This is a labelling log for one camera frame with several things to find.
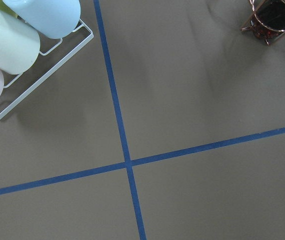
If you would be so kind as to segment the pale green plastic cup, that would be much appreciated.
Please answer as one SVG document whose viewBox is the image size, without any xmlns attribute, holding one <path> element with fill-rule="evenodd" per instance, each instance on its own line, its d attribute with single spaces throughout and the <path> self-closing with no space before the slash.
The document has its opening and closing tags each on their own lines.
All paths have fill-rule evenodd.
<svg viewBox="0 0 285 240">
<path fill-rule="evenodd" d="M 0 69 L 11 75 L 26 72 L 40 51 L 38 32 L 0 10 Z"/>
</svg>

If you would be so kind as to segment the light blue plastic cup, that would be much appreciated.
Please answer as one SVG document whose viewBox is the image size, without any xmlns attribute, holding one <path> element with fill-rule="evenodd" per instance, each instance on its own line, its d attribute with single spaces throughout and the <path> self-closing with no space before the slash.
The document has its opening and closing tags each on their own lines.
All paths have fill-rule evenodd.
<svg viewBox="0 0 285 240">
<path fill-rule="evenodd" d="M 50 39 L 69 35 L 78 25 L 78 0 L 5 0 L 4 4 Z"/>
</svg>

